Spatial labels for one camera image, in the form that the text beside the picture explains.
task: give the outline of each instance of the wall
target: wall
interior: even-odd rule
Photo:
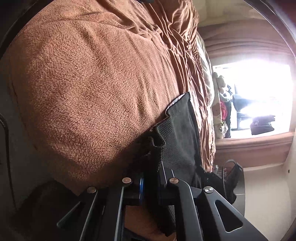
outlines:
[[[292,223],[292,221],[296,218],[296,138],[295,136],[283,168],[284,168],[287,184],[289,187],[289,193],[290,193],[290,199],[291,199],[291,223]]]
[[[283,164],[245,168],[244,178],[245,218],[269,241],[281,240],[291,225],[291,201]]]

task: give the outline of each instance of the curtain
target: curtain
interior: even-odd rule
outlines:
[[[234,159],[242,167],[256,167],[285,162],[294,132],[245,139],[216,140],[215,165]]]
[[[198,32],[205,42],[212,65],[259,58],[290,64],[295,68],[295,59],[289,47],[266,20],[249,19],[209,25],[198,28]],[[222,165],[228,159],[234,159],[243,167],[285,162],[293,135],[294,132],[287,132],[245,139],[216,139],[214,164]]]

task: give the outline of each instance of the black mesh fabric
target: black mesh fabric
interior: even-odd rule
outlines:
[[[167,108],[166,118],[150,130],[150,160],[145,174],[147,206],[157,221],[159,229],[167,236],[175,232],[173,206],[157,203],[157,171],[161,161],[173,170],[175,177],[190,186],[201,188],[197,174],[200,168],[200,142],[197,121],[190,102],[190,93],[178,97]]]

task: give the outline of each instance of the window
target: window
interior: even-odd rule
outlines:
[[[226,84],[231,87],[233,99],[242,98],[247,103],[238,111],[235,103],[231,104],[232,138],[258,137],[289,131],[293,89],[289,65],[253,59],[217,65],[213,70],[222,75]],[[274,131],[252,136],[250,124],[253,118],[265,115],[275,116],[275,121],[271,122]]]

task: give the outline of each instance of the wrinkled fabric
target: wrinkled fabric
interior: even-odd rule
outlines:
[[[55,0],[30,20],[1,72],[55,180],[75,194],[121,180],[143,155],[138,138],[185,92],[210,170],[215,144],[197,24],[185,0]]]

